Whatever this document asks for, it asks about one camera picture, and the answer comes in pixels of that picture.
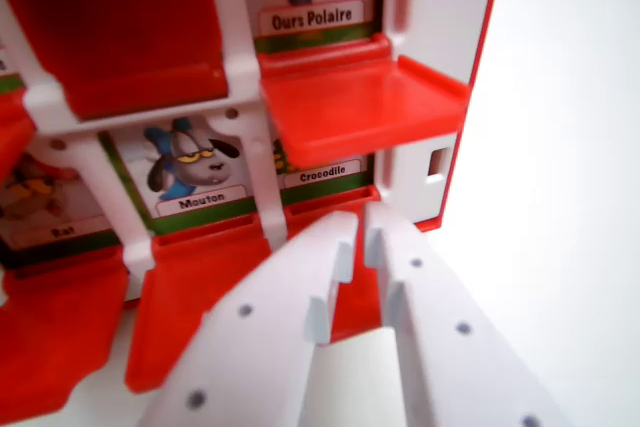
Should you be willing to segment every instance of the rectangular slot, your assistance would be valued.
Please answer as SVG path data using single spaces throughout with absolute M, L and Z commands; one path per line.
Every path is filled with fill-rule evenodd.
M 444 177 L 447 171 L 448 162 L 451 159 L 451 148 L 437 149 L 431 152 L 429 160 L 429 173 L 427 174 L 427 183 L 436 182 Z

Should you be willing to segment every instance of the gray dot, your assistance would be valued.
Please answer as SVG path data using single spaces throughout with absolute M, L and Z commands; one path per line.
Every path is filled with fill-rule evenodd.
M 460 322 L 456 325 L 456 330 L 462 335 L 469 335 L 471 333 L 471 326 L 466 322 Z
M 241 305 L 238 309 L 238 314 L 240 314 L 240 317 L 247 317 L 251 315 L 251 312 L 253 312 L 253 307 L 251 307 L 249 304 Z
M 542 423 L 535 415 L 526 415 L 522 418 L 522 427 L 542 427 Z
M 62 139 L 53 139 L 49 142 L 49 145 L 53 150 L 64 150 L 67 148 L 67 144 Z
M 194 390 L 187 397 L 187 408 L 190 410 L 198 410 L 204 405 L 207 400 L 207 396 L 202 390 Z

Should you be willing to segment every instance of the toy cabinet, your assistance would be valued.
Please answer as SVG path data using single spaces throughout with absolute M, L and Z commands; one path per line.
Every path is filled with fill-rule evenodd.
M 62 407 L 125 301 L 140 392 L 323 214 L 439 227 L 491 2 L 0 0 L 0 423 Z M 380 325 L 362 244 L 332 340 Z

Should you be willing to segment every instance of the white background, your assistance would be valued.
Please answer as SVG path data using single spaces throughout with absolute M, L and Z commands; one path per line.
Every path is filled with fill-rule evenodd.
M 496 0 L 445 222 L 429 234 L 577 427 L 640 405 L 640 0 Z M 133 426 L 111 364 L 24 426 Z M 318 352 L 303 424 L 402 425 L 392 336 Z

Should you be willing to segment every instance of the red shelf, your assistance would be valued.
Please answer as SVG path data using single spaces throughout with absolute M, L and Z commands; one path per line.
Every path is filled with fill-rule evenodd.
M 9 0 L 82 119 L 224 97 L 214 0 Z
M 162 384 L 202 314 L 271 254 L 255 214 L 154 240 L 127 367 L 134 392 Z
M 460 131 L 469 86 L 407 57 L 264 78 L 291 161 L 324 164 Z
M 332 342 L 382 325 L 377 271 L 364 265 L 364 206 L 367 202 L 374 200 L 380 200 L 380 194 L 375 187 L 368 186 L 285 207 L 290 237 L 323 215 L 336 210 L 355 212 L 360 218 L 353 280 L 348 284 L 340 284 L 338 289 L 336 313 L 331 332 Z
M 121 247 L 30 269 L 28 277 L 8 271 L 4 281 L 0 424 L 61 408 L 106 363 L 128 282 Z
M 36 131 L 22 106 L 24 89 L 0 95 L 0 181 L 20 159 Z

